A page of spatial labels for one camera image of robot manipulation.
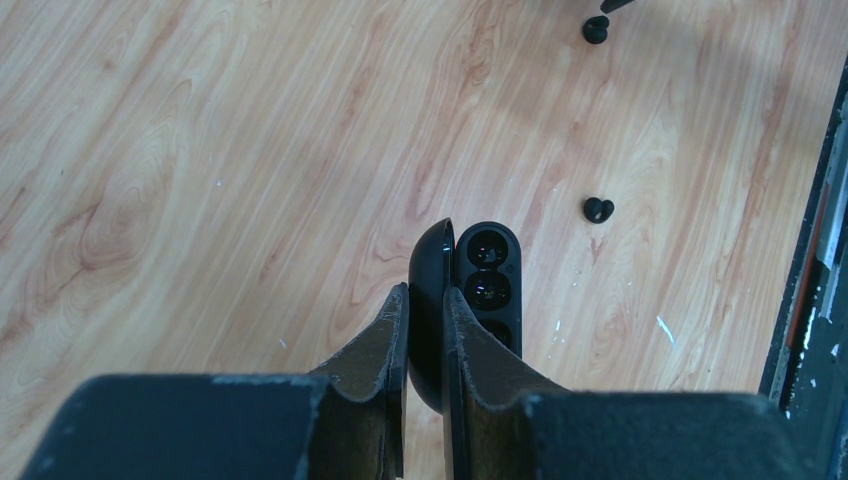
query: wooden floor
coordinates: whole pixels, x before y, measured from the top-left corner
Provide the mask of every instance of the wooden floor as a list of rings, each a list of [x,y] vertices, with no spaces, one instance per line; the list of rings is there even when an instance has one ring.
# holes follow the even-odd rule
[[[314,367],[445,216],[515,231],[564,386],[755,390],[848,0],[640,0],[593,47],[599,4],[0,2],[0,478],[93,375]]]

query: white speck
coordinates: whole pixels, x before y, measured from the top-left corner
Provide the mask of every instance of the white speck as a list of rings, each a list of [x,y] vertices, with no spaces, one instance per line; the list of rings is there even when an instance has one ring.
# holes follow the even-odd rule
[[[54,463],[56,463],[56,459],[52,456],[44,457],[44,460],[42,460],[41,464],[38,466],[38,471],[46,472],[47,470],[50,470],[50,467],[52,467]]]
[[[666,335],[668,335],[668,339],[671,340],[671,348],[675,348],[674,335],[671,334],[671,330],[668,329],[668,325],[665,324],[662,317],[657,315],[657,323],[660,325],[660,328],[663,329]]]
[[[810,337],[813,336],[813,321],[816,319],[816,307],[810,312],[810,321],[807,324],[807,333],[804,334],[804,350],[810,349]]]

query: black metal bracket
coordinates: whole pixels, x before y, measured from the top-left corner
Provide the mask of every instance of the black metal bracket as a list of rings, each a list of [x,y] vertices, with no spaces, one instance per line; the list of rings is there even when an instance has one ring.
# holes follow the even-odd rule
[[[485,259],[501,255],[478,250]],[[575,393],[539,374],[476,316],[509,312],[520,283],[506,303],[489,286],[475,287],[471,294],[493,292],[484,296],[495,301],[472,309],[454,285],[471,278],[454,275],[455,253],[446,219],[416,246],[409,290],[393,287],[376,319],[308,374],[84,384],[23,478],[403,476],[407,358],[429,375],[416,388],[438,395],[448,478],[809,478],[764,397]],[[483,270],[495,264],[520,272],[519,257]]]

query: wood grain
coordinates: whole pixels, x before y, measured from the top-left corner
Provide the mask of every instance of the wood grain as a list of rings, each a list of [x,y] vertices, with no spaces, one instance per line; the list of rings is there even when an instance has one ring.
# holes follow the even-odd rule
[[[93,375],[314,367],[445,216],[516,232],[566,387],[755,390],[848,4],[641,0],[593,47],[599,3],[0,2],[0,477]]]

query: black earbud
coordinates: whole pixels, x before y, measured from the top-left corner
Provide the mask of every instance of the black earbud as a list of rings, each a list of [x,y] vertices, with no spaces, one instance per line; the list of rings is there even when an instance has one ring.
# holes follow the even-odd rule
[[[609,18],[603,15],[592,17],[583,24],[583,38],[592,45],[599,45],[606,41],[608,28]]]
[[[583,215],[586,217],[586,220],[592,223],[606,222],[614,211],[615,204],[612,203],[612,200],[589,197],[583,202]]]

